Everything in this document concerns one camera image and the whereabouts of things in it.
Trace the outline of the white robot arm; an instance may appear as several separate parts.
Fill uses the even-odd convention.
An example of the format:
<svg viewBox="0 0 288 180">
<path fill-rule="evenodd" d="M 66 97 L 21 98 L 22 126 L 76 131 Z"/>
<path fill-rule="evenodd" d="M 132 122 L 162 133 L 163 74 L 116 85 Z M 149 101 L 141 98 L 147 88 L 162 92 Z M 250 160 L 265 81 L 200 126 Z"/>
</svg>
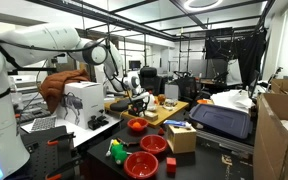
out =
<svg viewBox="0 0 288 180">
<path fill-rule="evenodd" d="M 0 33 L 0 180 L 22 168 L 30 154 L 18 133 L 12 104 L 10 71 L 29 71 L 33 64 L 67 54 L 77 61 L 103 65 L 106 78 L 118 91 L 137 89 L 139 77 L 119 76 L 122 57 L 108 38 L 92 41 L 67 24 L 44 23 Z"/>
</svg>

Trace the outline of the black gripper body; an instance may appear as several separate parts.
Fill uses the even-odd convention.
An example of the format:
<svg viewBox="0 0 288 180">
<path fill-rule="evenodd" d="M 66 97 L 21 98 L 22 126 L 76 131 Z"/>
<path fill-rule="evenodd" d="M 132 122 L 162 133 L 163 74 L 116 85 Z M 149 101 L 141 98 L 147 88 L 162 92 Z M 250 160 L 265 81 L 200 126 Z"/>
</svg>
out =
<svg viewBox="0 0 288 180">
<path fill-rule="evenodd" d="M 129 97 L 129 101 L 130 101 L 130 105 L 135 104 L 136 102 L 140 102 L 142 104 L 142 102 L 144 101 L 145 98 L 149 97 L 150 94 L 148 92 L 144 92 L 141 93 L 139 95 L 135 95 L 135 96 L 130 96 Z"/>
</svg>

